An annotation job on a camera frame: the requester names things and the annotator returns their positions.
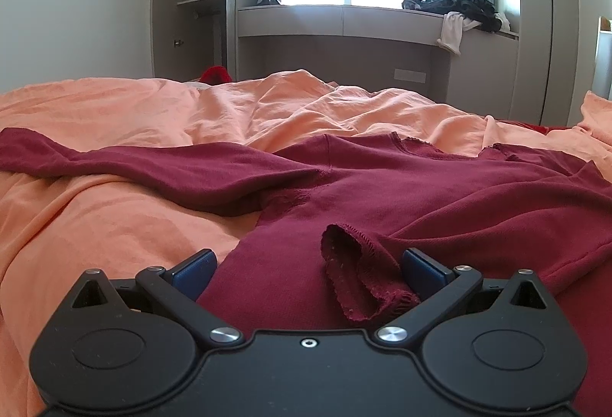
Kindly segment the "white wall socket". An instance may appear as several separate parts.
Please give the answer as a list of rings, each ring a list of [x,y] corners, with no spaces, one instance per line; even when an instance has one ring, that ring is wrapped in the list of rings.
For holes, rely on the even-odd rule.
[[[426,83],[427,74],[425,72],[395,69],[393,78],[397,81],[414,82],[414,83]]]

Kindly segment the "dark red long-sleeve shirt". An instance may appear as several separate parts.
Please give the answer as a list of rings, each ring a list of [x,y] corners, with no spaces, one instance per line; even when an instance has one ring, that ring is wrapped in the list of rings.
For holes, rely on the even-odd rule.
[[[1,167],[113,174],[190,210],[258,213],[198,299],[247,333],[384,325],[418,302],[400,273],[409,248],[489,277],[531,269],[586,346],[579,411],[611,412],[611,185],[591,162],[502,143],[464,157],[396,134],[274,154],[223,142],[77,152],[7,128]]]

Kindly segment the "white hanging garment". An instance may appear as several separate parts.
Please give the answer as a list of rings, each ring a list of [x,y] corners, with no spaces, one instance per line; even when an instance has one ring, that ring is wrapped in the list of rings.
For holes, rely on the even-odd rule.
[[[461,43],[465,31],[478,28],[481,23],[459,12],[449,12],[443,16],[441,34],[437,45],[454,55],[461,55]]]

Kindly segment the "tall grey wardrobe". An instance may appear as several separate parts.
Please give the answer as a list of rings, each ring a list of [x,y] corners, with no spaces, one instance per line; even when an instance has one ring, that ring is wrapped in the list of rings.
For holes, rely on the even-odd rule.
[[[569,126],[592,84],[596,18],[587,0],[520,0],[519,54],[510,117]]]

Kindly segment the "orange duvet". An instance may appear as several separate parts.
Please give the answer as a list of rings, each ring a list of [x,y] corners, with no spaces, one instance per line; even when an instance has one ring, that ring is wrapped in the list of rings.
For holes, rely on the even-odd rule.
[[[1,98],[1,412],[44,406],[28,361],[85,270],[215,252],[196,303],[245,334],[376,329],[418,305],[416,247],[492,278],[536,273],[611,412],[611,104],[538,130],[304,71],[208,88],[86,78]]]

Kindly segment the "grey window desk unit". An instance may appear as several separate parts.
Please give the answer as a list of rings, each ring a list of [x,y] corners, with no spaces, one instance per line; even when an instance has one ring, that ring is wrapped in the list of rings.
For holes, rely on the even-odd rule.
[[[236,76],[261,78],[303,69],[326,82],[415,91],[458,109],[508,117],[518,38],[465,31],[461,55],[437,45],[443,17],[356,6],[268,6],[239,10]],[[427,74],[426,83],[397,81],[395,69]]]

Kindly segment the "grey padded headboard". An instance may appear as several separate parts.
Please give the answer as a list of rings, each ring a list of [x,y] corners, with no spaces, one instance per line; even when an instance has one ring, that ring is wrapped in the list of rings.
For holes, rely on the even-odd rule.
[[[599,33],[596,40],[596,64],[594,65],[591,90],[604,99],[611,99],[612,81],[612,31],[611,20],[599,18]]]

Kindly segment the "bright red object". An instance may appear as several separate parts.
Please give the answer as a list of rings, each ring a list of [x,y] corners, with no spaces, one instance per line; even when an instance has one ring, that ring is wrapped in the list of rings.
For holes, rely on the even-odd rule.
[[[198,81],[205,85],[224,85],[233,81],[229,72],[223,66],[211,66],[204,70]]]

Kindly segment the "dark clothes pile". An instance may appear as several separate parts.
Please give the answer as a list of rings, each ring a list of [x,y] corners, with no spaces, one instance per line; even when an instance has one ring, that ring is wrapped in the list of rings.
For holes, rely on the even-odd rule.
[[[481,29],[488,33],[509,31],[509,23],[489,0],[403,0],[402,8],[438,15],[460,13],[479,22]]]

